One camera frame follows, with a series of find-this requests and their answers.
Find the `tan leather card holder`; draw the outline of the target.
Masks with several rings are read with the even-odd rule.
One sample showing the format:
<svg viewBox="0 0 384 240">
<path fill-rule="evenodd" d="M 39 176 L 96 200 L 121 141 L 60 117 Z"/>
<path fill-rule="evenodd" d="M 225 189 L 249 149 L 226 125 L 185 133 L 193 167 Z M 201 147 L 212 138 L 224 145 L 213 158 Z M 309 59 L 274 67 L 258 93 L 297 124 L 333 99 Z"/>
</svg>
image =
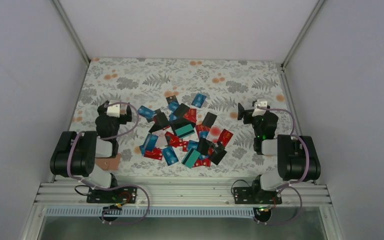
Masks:
<svg viewBox="0 0 384 240">
<path fill-rule="evenodd" d="M 104 171 L 117 171 L 121 161 L 121 154 L 118 153 L 115 157 L 95 158 L 95 164 Z"/>
</svg>

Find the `teal striped card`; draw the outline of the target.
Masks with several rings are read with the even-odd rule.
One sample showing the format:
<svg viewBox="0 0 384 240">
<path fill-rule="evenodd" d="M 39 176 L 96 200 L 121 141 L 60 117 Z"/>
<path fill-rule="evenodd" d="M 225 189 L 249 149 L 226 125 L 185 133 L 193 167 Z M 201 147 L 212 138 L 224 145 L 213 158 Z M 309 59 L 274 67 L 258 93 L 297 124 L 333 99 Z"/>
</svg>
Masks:
<svg viewBox="0 0 384 240">
<path fill-rule="evenodd" d="M 195 132 L 194 127 L 193 127 L 191 124 L 187 124 L 187 125 L 185 125 L 185 126 L 176 128 L 176 129 L 174 130 L 175 135 L 176 135 L 179 139 L 183 139 L 183 138 L 185 138 L 185 137 L 187 137 L 187 136 L 190 136 L 190 135 L 192 135 L 194 132 Z"/>
<path fill-rule="evenodd" d="M 190 148 L 187 154 L 185 155 L 185 157 L 183 158 L 183 160 L 181 161 L 181 163 L 185 167 L 191 169 L 196 163 L 196 161 L 199 159 L 200 155 L 201 153 L 199 151 L 197 151 L 194 148 Z"/>
</svg>

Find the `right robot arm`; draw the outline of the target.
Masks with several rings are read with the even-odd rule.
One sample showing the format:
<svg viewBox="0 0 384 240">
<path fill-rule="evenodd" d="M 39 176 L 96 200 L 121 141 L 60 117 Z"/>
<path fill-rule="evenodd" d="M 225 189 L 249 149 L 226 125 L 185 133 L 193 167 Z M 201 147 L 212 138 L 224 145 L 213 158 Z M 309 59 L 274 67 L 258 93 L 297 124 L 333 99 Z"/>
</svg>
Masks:
<svg viewBox="0 0 384 240">
<path fill-rule="evenodd" d="M 281 192 L 293 184 L 317 180 L 321 165 L 311 136 L 295 134 L 293 114 L 281 108 L 269 108 L 265 101 L 253 104 L 254 109 L 246 110 L 237 104 L 237 119 L 250 124 L 254 131 L 253 149 L 261 156 L 277 157 L 277 171 L 259 177 L 259 185 L 251 189 L 251 198 L 258 204 L 270 197 L 270 192 Z M 286 113 L 291 118 L 289 134 L 276 134 L 279 117 Z"/>
</svg>

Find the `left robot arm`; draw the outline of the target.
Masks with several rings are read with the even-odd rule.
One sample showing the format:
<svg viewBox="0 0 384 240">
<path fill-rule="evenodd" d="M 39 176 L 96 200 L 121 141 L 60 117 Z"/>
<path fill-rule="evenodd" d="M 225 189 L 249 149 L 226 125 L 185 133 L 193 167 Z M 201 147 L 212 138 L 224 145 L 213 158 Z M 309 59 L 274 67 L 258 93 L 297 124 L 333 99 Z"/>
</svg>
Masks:
<svg viewBox="0 0 384 240">
<path fill-rule="evenodd" d="M 99 190 L 99 196 L 111 203 L 119 197 L 119 186 L 115 176 L 96 165 L 96 159 L 116 159 L 119 150 L 117 139 L 123 136 L 120 125 L 132 122 L 138 110 L 128 103 L 121 114 L 122 102 L 105 101 L 98 107 L 95 119 L 96 129 L 92 131 L 64 131 L 56 144 L 50 159 L 50 171 L 79 181 L 92 190 Z"/>
</svg>

